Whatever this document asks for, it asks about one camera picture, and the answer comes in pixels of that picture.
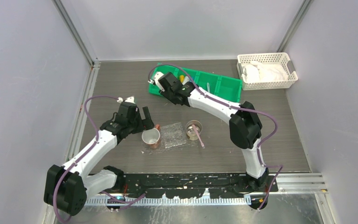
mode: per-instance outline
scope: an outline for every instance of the cable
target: cable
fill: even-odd
[[[75,162],[72,163],[72,164],[67,168],[67,170],[65,170],[65,172],[62,174],[62,176],[60,177],[60,179],[59,179],[58,182],[57,182],[57,185],[56,185],[55,188],[54,188],[54,193],[53,193],[53,208],[54,208],[55,216],[57,217],[58,221],[60,221],[61,223],[67,223],[67,222],[70,220],[71,216],[69,216],[69,218],[68,218],[67,220],[65,220],[65,219],[63,219],[63,218],[60,216],[60,214],[59,214],[59,212],[58,212],[58,207],[57,207],[57,194],[58,194],[58,189],[59,189],[59,187],[60,187],[62,181],[64,180],[65,176],[69,173],[69,171],[70,171],[76,164],[78,164],[78,163],[80,162],[80,160],[82,160],[82,158],[85,157],[85,156],[94,148],[94,146],[97,144],[97,141],[98,141],[98,139],[99,139],[98,128],[97,128],[97,126],[95,125],[95,122],[94,122],[93,119],[91,118],[91,116],[90,116],[90,114],[89,114],[89,111],[88,111],[88,109],[87,109],[87,103],[88,103],[90,100],[94,99],[94,98],[111,98],[111,99],[118,100],[117,97],[112,97],[112,96],[107,96],[107,95],[93,96],[93,97],[88,98],[88,99],[84,102],[84,104],[83,104],[84,112],[86,113],[87,118],[89,119],[91,125],[94,127],[94,130],[95,130],[95,139],[96,139],[96,140],[95,140],[94,143],[90,146],[90,148],[88,148],[88,149],[86,150],[86,152],[84,152],[82,155],[80,155],[79,158],[77,158],[77,159],[75,160]]]
[[[114,120],[114,119],[115,119],[116,114],[117,114],[117,112],[114,112],[114,113],[113,113],[113,117],[112,117],[111,120]]]
[[[269,114],[267,114],[267,113],[264,113],[264,112],[261,112],[261,111],[257,111],[257,110],[252,110],[252,109],[246,109],[246,108],[231,106],[231,105],[229,105],[229,104],[226,103],[226,102],[223,102],[223,101],[221,101],[221,100],[218,100],[218,99],[215,99],[215,98],[209,96],[207,93],[204,93],[203,91],[200,90],[200,88],[195,84],[193,78],[189,75],[189,73],[187,73],[183,68],[181,68],[181,67],[179,67],[179,66],[176,66],[176,65],[174,65],[174,64],[158,64],[158,65],[154,66],[154,67],[150,70],[150,72],[149,72],[149,74],[148,74],[148,81],[151,80],[151,76],[152,76],[154,70],[155,70],[157,67],[166,66],[166,65],[167,65],[167,66],[172,66],[172,67],[174,67],[174,68],[176,68],[176,69],[179,69],[179,70],[182,71],[187,77],[189,77],[190,81],[191,81],[192,83],[194,83],[195,89],[196,89],[202,96],[204,96],[204,97],[206,97],[206,98],[208,98],[208,99],[210,99],[210,100],[212,100],[212,101],[214,101],[214,102],[216,102],[216,103],[222,104],[222,105],[224,105],[224,106],[226,106],[226,107],[228,107],[228,108],[232,108],[232,109],[236,109],[236,110],[240,110],[240,111],[251,112],[251,113],[258,113],[258,114],[264,115],[264,116],[270,118],[270,119],[274,122],[274,124],[275,124],[274,130],[273,130],[269,135],[267,135],[265,138],[263,138],[263,139],[259,142],[259,144],[257,144],[257,157],[258,157],[258,159],[259,159],[260,164],[263,165],[263,166],[266,167],[266,168],[276,168],[276,167],[280,167],[280,169],[278,170],[278,172],[275,174],[275,176],[274,176],[273,179],[272,179],[273,181],[271,182],[271,184],[270,184],[270,186],[269,186],[269,189],[268,189],[268,192],[266,193],[265,199],[263,200],[263,202],[261,203],[261,205],[260,205],[259,208],[258,208],[258,210],[260,211],[260,208],[264,205],[264,202],[265,202],[266,199],[268,198],[268,195],[269,195],[269,192],[270,192],[270,190],[271,190],[271,188],[272,188],[272,184],[273,184],[274,180],[276,179],[276,177],[279,175],[279,173],[281,172],[281,170],[282,170],[282,168],[283,168],[283,165],[279,165],[279,166],[267,166],[266,164],[264,164],[264,162],[262,162],[262,158],[261,158],[261,155],[260,155],[260,152],[259,152],[259,150],[260,150],[260,145],[261,145],[262,143],[264,143],[267,139],[271,138],[271,136],[273,136],[273,135],[276,133],[276,131],[278,130],[278,123],[277,123],[277,121],[275,120],[274,117],[272,117],[271,115],[269,115]]]
[[[125,197],[125,193],[127,193],[127,189],[128,189],[128,184],[126,183],[124,187],[123,197]]]
[[[141,199],[144,198],[145,196],[146,196],[145,194],[142,194],[138,199],[141,200]],[[128,205],[126,205],[126,206],[124,206],[124,207],[122,207],[122,208],[117,209],[117,211],[123,211],[124,209],[129,208],[131,205],[135,204],[135,203],[138,201],[138,199],[132,201],[132,203],[130,203],[130,204],[128,204]]]
[[[131,203],[135,203],[135,202],[137,202],[137,201],[139,201],[139,200],[141,200],[142,198],[141,197],[139,197],[139,198],[137,198],[137,199],[135,199],[134,201],[130,201],[130,202],[125,202],[125,201],[120,201],[120,200],[118,200],[117,198],[115,198],[114,196],[112,196],[111,194],[109,194],[108,192],[106,192],[106,191],[101,191],[101,193],[103,193],[103,194],[106,194],[107,196],[109,196],[111,199],[110,200],[112,200],[112,201],[114,201],[114,202],[117,202],[117,203],[123,203],[123,204],[131,204]]]

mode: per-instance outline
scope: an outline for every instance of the white cloth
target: white cloth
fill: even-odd
[[[289,76],[280,64],[263,64],[251,61],[246,64],[243,73],[247,83],[276,82],[288,80]]]

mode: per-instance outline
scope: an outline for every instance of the copper mug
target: copper mug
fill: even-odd
[[[160,125],[142,133],[142,141],[152,149],[156,149],[161,143]]]

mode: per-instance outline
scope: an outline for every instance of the aluminum frame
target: aluminum frame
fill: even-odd
[[[322,216],[323,222],[325,224],[335,224],[336,220],[334,219],[333,213],[331,212],[331,207],[329,204],[329,194],[315,194],[316,202],[319,207],[320,215]]]
[[[52,0],[55,7],[57,8],[57,11],[60,13],[62,19],[64,20],[65,24],[68,27],[69,32],[72,34],[73,38],[75,39],[77,45],[79,46],[80,50],[82,51],[84,57],[88,61],[90,65],[93,65],[95,60],[91,57],[89,51],[87,50],[87,47],[84,44],[84,41],[80,37],[79,32],[77,31],[71,17],[69,16],[67,10],[65,9],[63,3],[61,0]]]
[[[80,144],[82,142],[84,127],[86,126],[86,121],[87,121],[87,116],[84,113],[84,109],[83,109],[83,102],[87,98],[91,97],[93,94],[95,83],[96,83],[96,77],[98,75],[100,66],[101,66],[100,62],[95,62],[93,67],[90,69],[87,82],[83,91],[82,105],[80,106],[79,113],[76,115],[76,123],[73,127],[73,131],[71,134],[71,141],[67,150],[65,161],[69,160],[79,152]],[[53,224],[56,222],[57,220],[55,218],[53,207],[51,205],[47,205],[46,213],[42,223]]]
[[[301,21],[303,20],[305,14],[307,13],[307,11],[313,1],[314,0],[304,0],[303,1],[302,5],[300,6],[300,9],[298,9],[297,14],[295,15],[295,17],[292,21],[288,31],[286,32],[285,36],[283,37],[283,40],[282,40],[281,44],[279,45],[277,52],[283,52],[286,49],[291,38],[294,36],[294,33],[297,31],[298,26],[300,25]]]

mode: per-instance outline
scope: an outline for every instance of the metal floor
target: metal floor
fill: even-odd
[[[228,125],[204,111],[173,105],[165,98],[149,94],[147,74],[156,63],[156,61],[102,63],[93,95],[123,98],[135,96],[139,108],[148,106],[152,120],[161,126],[177,122],[185,126],[190,120],[198,120],[203,125],[201,137],[205,149],[198,144],[191,144],[175,150],[149,153],[150,151],[143,146],[139,133],[128,136],[108,152],[93,172],[98,172],[107,165],[115,166],[126,173],[245,172],[242,152],[231,142]],[[235,60],[169,61],[169,63],[238,78]],[[262,145],[266,164],[283,164],[283,172],[309,172],[284,90],[243,91],[241,102],[244,101],[251,102],[257,110],[270,113],[278,121],[277,133]],[[119,104],[112,99],[94,99],[90,106],[90,114],[99,126],[110,119],[113,112],[117,112],[118,106]],[[274,123],[264,116],[259,115],[259,117],[263,124],[262,137],[265,137],[274,129]],[[92,126],[87,122],[81,147],[83,148],[94,136]]]
[[[247,205],[147,206],[110,213],[84,207],[70,223],[89,224],[322,224],[315,195],[270,195],[260,213]]]

